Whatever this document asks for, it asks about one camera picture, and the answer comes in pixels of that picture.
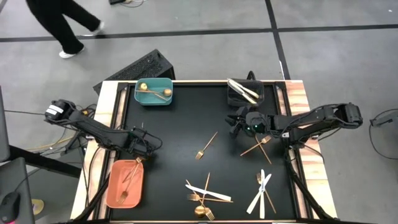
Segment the gray floor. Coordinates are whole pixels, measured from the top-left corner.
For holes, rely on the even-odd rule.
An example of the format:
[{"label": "gray floor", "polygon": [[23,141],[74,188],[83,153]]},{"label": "gray floor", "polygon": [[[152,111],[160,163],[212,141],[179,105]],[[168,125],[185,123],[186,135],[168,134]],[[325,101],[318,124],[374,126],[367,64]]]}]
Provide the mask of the gray floor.
[{"label": "gray floor", "polygon": [[[263,0],[148,0],[136,9],[110,6],[106,0],[78,2],[105,21],[109,34],[271,26]],[[272,0],[272,5],[278,27],[398,24],[398,3],[393,0]],[[76,34],[88,33],[75,22],[71,26]],[[8,0],[0,13],[0,38],[38,36],[49,34],[25,1]],[[359,129],[342,130],[321,142],[338,216],[396,223],[398,162],[373,151],[368,125],[379,112],[398,108],[398,29],[290,32],[281,33],[280,38],[290,76],[304,80],[311,107],[353,102],[364,117]],[[245,77],[249,70],[258,79],[282,79],[271,33],[83,43],[87,50],[70,60],[58,57],[60,46],[54,41],[0,43],[5,107],[43,112],[51,100],[59,98],[82,106],[94,103],[98,97],[93,85],[153,49],[170,60],[178,79]],[[56,141],[63,131],[40,116],[7,114],[6,118],[11,144],[23,148]],[[398,157],[397,129],[394,124],[373,129],[375,145],[385,155]],[[76,190],[72,185],[60,187],[68,192],[65,197]],[[39,190],[35,192],[43,197]],[[66,220],[71,204],[65,197],[37,223]]]}]

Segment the black pants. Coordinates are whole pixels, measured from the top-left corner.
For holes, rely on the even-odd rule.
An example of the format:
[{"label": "black pants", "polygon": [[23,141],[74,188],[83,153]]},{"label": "black pants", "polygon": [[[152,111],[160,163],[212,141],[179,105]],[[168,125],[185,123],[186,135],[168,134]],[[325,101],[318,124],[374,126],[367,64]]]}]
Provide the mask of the black pants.
[{"label": "black pants", "polygon": [[26,0],[30,11],[41,25],[62,45],[65,53],[76,54],[83,44],[75,37],[63,14],[90,31],[96,30],[100,20],[73,0]]}]

